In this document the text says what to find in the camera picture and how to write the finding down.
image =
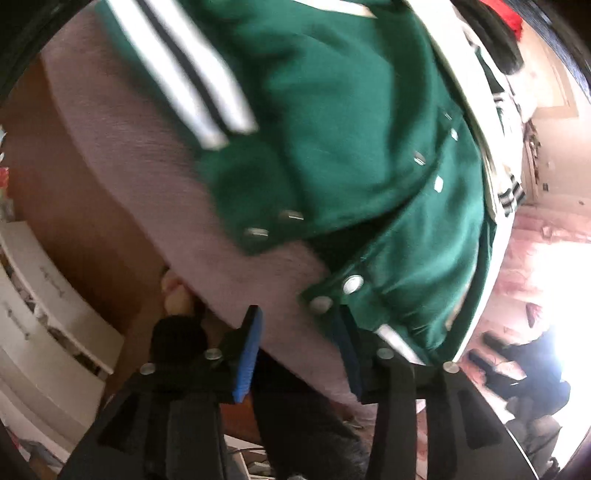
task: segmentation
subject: white drawer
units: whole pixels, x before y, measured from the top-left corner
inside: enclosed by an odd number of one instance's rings
[[[60,433],[79,437],[95,419],[105,383],[72,358],[33,316],[0,268],[1,374],[44,421],[63,417]]]
[[[25,222],[0,223],[0,242],[23,285],[55,325],[88,358],[113,373],[124,338],[62,276]]]
[[[3,381],[0,381],[0,418],[18,438],[41,443],[64,463],[74,449],[72,442],[40,419]]]

